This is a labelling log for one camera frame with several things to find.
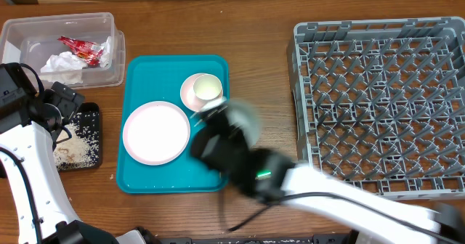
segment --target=gray dish rack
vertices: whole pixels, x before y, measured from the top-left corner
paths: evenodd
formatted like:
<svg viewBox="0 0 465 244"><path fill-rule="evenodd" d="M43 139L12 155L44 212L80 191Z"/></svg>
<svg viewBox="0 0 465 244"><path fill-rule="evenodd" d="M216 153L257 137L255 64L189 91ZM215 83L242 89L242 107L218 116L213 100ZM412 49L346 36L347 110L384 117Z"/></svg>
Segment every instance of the gray dish rack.
<svg viewBox="0 0 465 244"><path fill-rule="evenodd" d="M390 199L465 198L465 20L299 23L297 152Z"/></svg>

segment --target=tray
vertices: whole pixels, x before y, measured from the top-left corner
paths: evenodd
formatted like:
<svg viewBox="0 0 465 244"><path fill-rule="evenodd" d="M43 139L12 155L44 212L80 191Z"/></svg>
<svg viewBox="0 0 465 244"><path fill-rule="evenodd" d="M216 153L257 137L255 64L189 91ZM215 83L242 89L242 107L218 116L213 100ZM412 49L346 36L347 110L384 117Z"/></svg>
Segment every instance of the tray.
<svg viewBox="0 0 465 244"><path fill-rule="evenodd" d="M99 106L93 102L83 103L78 112L70 120L70 124L77 126L76 136L84 138L89 146L89 158L77 161L72 159L66 163L56 163L58 171L75 171L88 168L98 168L102 165L102 116Z"/></svg>
<svg viewBox="0 0 465 244"><path fill-rule="evenodd" d="M465 197L465 21L299 23L300 159L391 199Z"/></svg>
<svg viewBox="0 0 465 244"><path fill-rule="evenodd" d="M196 73L210 73L218 77L224 96L229 98L229 70L220 56L141 56L132 60L126 77L121 133L129 115L147 102L173 103L190 117L193 111L182 104L180 89L184 80ZM182 193L222 189L227 179L217 171L208 170L189 154L192 138L202 128L202 125L194 126L196 123L195 118L190 119L190 141L184 152L160 166L148 166L132 159L124 149L120 135L116 181L121 190L126 193Z"/></svg>

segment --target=wooden table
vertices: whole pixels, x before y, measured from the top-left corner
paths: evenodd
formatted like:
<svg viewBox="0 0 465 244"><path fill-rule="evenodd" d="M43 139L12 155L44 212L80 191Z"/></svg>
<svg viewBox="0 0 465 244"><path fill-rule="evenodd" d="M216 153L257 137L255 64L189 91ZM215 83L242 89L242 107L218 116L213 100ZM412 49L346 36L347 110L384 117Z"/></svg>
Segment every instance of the wooden table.
<svg viewBox="0 0 465 244"><path fill-rule="evenodd" d="M296 155L296 119L287 74L286 46L295 24L307 21L465 17L465 0L253 0L99 3L0 7L0 23L12 18L111 12L126 37L126 63L145 54L219 54L230 66L231 97L255 104L264 121L259 146ZM280 207L243 229L223 233L217 193L127 195L115 179L124 84L81 90L103 115L103 164L62 173L78 215L121 235L137 225L159 237L284 237L349 229L322 216ZM232 226L259 205L226 188ZM420 206L433 203L410 201ZM450 201L465 215L465 200ZM0 181L0 242L17 243L17 215L8 181Z"/></svg>

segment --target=red snack packet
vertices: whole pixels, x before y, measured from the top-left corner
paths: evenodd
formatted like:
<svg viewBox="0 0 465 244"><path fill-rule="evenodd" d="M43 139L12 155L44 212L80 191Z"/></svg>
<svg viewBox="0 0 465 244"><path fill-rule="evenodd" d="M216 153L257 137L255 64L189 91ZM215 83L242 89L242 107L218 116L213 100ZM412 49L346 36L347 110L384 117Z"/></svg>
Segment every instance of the red snack packet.
<svg viewBox="0 0 465 244"><path fill-rule="evenodd" d="M58 41L63 42L71 48L73 53L84 60L88 65L99 63L100 56L103 53L103 46L90 41L79 41L73 38L61 36Z"/></svg>

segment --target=white cup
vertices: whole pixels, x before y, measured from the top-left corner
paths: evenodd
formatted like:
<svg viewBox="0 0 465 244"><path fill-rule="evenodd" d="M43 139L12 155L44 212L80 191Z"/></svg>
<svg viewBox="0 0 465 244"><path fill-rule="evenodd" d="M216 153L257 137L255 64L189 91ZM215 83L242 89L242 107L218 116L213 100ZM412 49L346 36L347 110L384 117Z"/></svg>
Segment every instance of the white cup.
<svg viewBox="0 0 465 244"><path fill-rule="evenodd" d="M210 102L222 96L221 81L212 74L203 74L194 81L194 94L202 102Z"/></svg>

